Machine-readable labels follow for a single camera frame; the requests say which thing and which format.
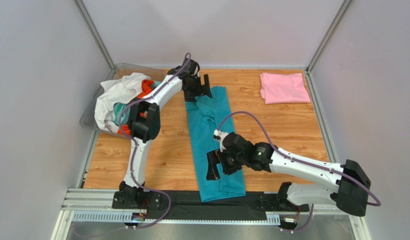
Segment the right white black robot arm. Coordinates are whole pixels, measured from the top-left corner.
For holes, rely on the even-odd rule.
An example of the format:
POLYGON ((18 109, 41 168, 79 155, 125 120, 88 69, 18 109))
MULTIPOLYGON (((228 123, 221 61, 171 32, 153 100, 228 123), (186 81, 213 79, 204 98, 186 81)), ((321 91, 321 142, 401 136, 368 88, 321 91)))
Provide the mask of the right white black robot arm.
POLYGON ((217 130, 214 139, 219 146, 206 154, 208 181, 218 180, 220 173, 232 175, 243 167, 296 176, 309 184, 282 183, 275 197, 278 209, 288 211, 302 205, 333 205, 347 214, 365 216, 370 205, 371 181, 356 161, 340 164, 315 160, 271 143, 251 143, 234 132, 217 130))

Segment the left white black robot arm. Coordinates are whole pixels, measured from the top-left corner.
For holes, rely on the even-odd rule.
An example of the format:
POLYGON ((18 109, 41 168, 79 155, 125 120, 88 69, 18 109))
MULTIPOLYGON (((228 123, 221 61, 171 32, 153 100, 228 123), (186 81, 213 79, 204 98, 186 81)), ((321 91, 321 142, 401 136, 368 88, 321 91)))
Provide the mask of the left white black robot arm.
POLYGON ((129 168, 119 190, 113 197, 114 209, 139 209, 145 206, 145 168, 153 140, 160 132, 160 110, 178 92, 184 92, 186 102, 196 102, 197 97, 212 97, 209 77, 201 81, 200 65, 186 58, 181 66, 172 68, 161 84, 150 94, 134 98, 128 105, 130 115, 127 126, 131 138, 129 168))

